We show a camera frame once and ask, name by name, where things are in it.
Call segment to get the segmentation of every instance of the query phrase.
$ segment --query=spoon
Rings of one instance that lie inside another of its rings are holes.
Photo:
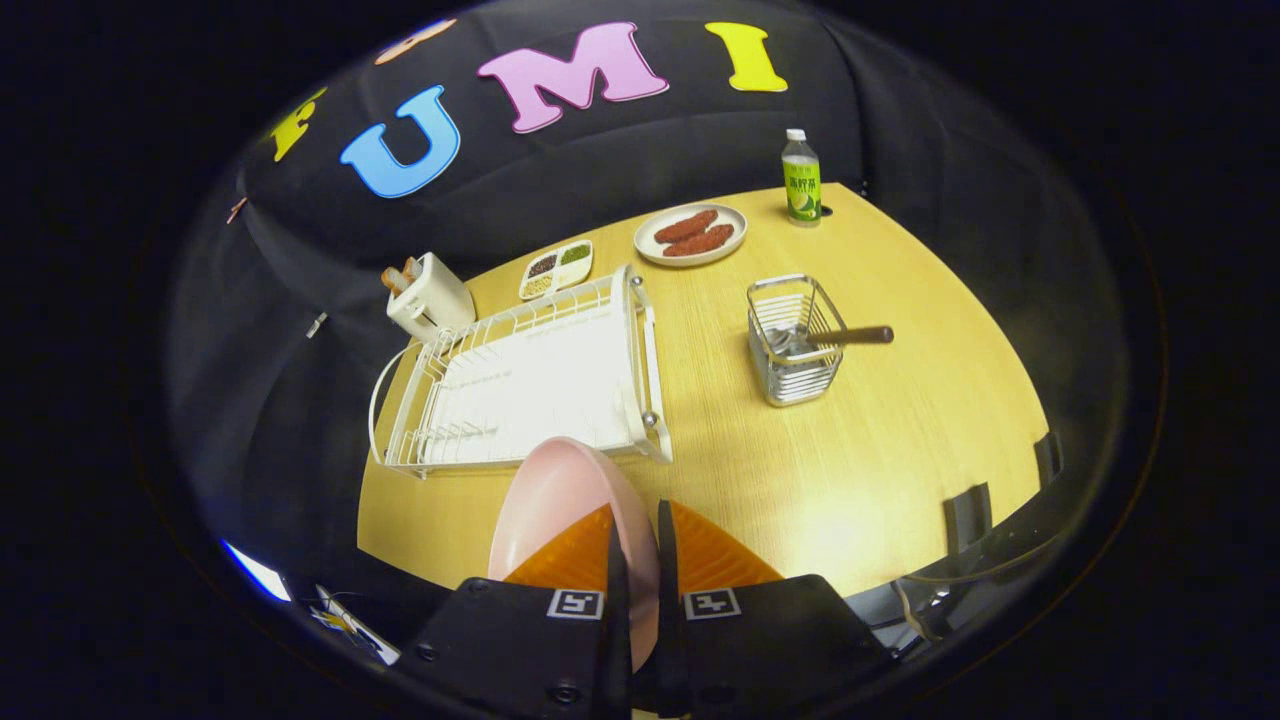
[[[845,331],[832,331],[826,333],[809,334],[803,329],[769,331],[765,340],[778,355],[786,355],[788,350],[808,342],[810,345],[852,345],[874,343],[886,345],[893,342],[893,328],[888,325],[876,325],[870,328],[849,328]]]

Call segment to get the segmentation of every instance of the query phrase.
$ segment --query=plate of sausages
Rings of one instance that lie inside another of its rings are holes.
[[[640,225],[635,246],[659,265],[705,265],[737,250],[746,234],[746,218],[714,202],[695,202],[663,210]]]

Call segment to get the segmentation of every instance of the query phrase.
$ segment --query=white plate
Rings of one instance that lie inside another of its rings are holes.
[[[728,223],[733,225],[733,234],[728,236],[724,245],[717,247],[716,250],[709,250],[707,252],[699,252],[698,255],[684,255],[678,258],[667,258],[662,254],[668,246],[658,242],[653,238],[654,233],[662,228],[692,218],[703,210],[717,210],[719,215],[712,220],[709,227],[714,227],[722,223]],[[746,234],[746,218],[732,208],[724,205],[717,205],[714,202],[695,202],[692,205],[681,205],[680,208],[672,208],[671,210],[663,210],[657,215],[645,220],[640,229],[635,234],[635,246],[640,255],[644,255],[652,263],[659,265],[671,265],[673,268],[689,268],[691,265],[705,265],[707,263],[714,263],[721,258],[737,250],[739,245],[742,245],[742,236]]]

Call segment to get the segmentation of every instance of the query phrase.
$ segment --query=black fabric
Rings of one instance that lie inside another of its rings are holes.
[[[461,15],[448,31],[383,65],[370,56],[300,95],[325,94],[306,135],[273,160],[270,140],[244,161],[250,202],[352,268],[380,272],[388,261],[433,250],[470,277],[550,242],[637,213],[710,195],[781,183],[783,131],[805,127],[823,149],[824,178],[860,182],[859,111],[836,44],[797,4],[716,0],[658,3],[492,3]],[[776,70],[787,92],[739,92],[723,42],[703,27],[732,19],[768,28]],[[564,108],[556,123],[527,135],[485,61],[529,47],[559,59],[573,54],[588,27],[630,20],[653,72],[671,87],[641,100],[596,97],[586,110]],[[385,123],[383,140],[406,161],[429,145],[396,110],[442,85],[440,102],[458,126],[461,146],[448,169],[394,200],[369,191],[339,163],[366,128]],[[307,264],[294,263],[310,277]],[[343,283],[324,284],[340,292]]]
[[[431,250],[467,278],[613,220],[777,186],[782,131],[797,126],[824,179],[868,178],[870,200],[987,306],[1061,436],[1074,478],[1064,482],[1083,497],[1119,425],[1126,350],[1097,231],[1048,158],[934,69],[801,5],[534,9],[488,4],[392,63],[361,58],[300,95],[328,88],[283,161],[268,140],[212,188],[174,273],[165,380],[174,443],[215,533],[321,582],[326,568],[355,566],[369,392],[407,340],[384,314],[383,266]],[[557,123],[512,132],[511,102],[476,68],[518,47],[568,58],[581,29],[611,20],[637,24],[636,45],[671,90],[607,102],[596,82],[590,109],[564,105]],[[791,88],[728,88],[723,44],[701,27],[717,20],[767,28]],[[339,154],[385,122],[388,145],[416,158],[421,133],[394,111],[438,83],[462,132],[457,159],[412,195],[375,196]],[[328,320],[307,340],[320,313]]]
[[[847,20],[824,23],[859,92],[870,200],[964,281],[1018,352],[1066,456],[1065,518],[1110,464],[1126,402],[1098,228],[1071,181],[982,99]]]

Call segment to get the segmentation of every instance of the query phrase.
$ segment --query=seeds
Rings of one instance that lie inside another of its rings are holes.
[[[554,266],[556,266],[556,256],[548,255],[547,258],[543,258],[541,260],[534,263],[532,268],[529,268],[529,277],[540,275]]]
[[[536,278],[536,279],[526,282],[525,283],[525,291],[524,291],[522,295],[538,295],[539,292],[544,292],[550,286],[552,286],[552,277],[550,275],[544,275],[544,277],[540,277],[540,278]]]
[[[590,254],[591,254],[590,245],[575,245],[573,247],[566,250],[563,255],[561,255],[561,265],[568,265],[573,260],[581,260],[582,258],[586,258]]]

